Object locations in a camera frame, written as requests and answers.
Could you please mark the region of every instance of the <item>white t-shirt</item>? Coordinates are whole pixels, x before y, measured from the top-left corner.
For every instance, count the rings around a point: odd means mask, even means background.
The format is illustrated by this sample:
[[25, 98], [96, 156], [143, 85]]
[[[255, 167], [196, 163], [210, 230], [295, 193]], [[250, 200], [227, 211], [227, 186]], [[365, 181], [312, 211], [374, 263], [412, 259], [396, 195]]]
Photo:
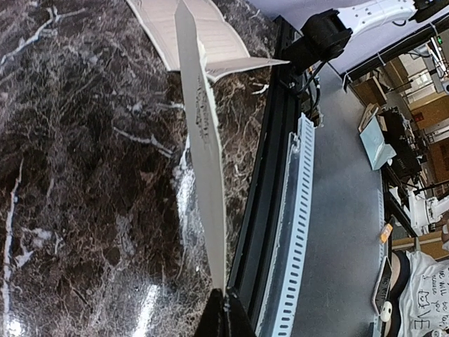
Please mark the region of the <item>white t-shirt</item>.
[[399, 299], [398, 337], [423, 337], [449, 327], [449, 261], [437, 263], [420, 251], [407, 253], [410, 279]]

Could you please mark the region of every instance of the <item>black pants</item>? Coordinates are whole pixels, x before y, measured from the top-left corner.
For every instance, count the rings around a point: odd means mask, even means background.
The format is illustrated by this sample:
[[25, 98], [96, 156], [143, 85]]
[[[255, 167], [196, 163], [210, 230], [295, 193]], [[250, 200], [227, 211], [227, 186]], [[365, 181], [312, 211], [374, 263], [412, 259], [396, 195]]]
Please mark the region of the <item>black pants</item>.
[[393, 306], [391, 312], [391, 326], [387, 337], [397, 337], [399, 330], [401, 329], [401, 313], [399, 311], [399, 298], [401, 297], [404, 288], [407, 285], [408, 279], [410, 279], [410, 261], [407, 255], [403, 251], [394, 251], [401, 264], [401, 271], [399, 272], [398, 280], [390, 291], [389, 301]]

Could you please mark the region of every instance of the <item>light blue paper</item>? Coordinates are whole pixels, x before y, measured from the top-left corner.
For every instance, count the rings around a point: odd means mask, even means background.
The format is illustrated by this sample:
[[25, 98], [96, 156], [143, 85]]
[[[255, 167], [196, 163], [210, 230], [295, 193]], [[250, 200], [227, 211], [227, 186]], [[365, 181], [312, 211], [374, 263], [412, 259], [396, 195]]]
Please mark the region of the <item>light blue paper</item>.
[[371, 168], [376, 171], [394, 156], [396, 152], [390, 144], [385, 144], [384, 135], [377, 118], [372, 118], [365, 130], [360, 134]]

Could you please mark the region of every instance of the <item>marble tabletop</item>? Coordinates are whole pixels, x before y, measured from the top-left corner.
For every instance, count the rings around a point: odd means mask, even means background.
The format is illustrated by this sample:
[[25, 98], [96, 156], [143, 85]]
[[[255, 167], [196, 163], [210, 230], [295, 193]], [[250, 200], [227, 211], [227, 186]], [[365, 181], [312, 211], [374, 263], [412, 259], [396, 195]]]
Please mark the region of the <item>marble tabletop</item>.
[[[270, 20], [216, 2], [273, 55]], [[229, 267], [269, 74], [214, 85]], [[193, 334], [210, 274], [186, 134], [180, 75], [124, 0], [0, 1], [3, 336]]]

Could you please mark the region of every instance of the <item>orange object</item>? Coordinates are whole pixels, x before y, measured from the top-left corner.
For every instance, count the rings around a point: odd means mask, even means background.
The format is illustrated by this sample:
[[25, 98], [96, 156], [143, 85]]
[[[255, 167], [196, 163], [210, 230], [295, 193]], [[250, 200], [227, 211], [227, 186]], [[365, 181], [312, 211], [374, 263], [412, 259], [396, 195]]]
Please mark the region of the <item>orange object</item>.
[[384, 227], [384, 229], [380, 233], [380, 241], [384, 244], [388, 241], [388, 238], [390, 237], [391, 231], [393, 230], [393, 226], [387, 223]]

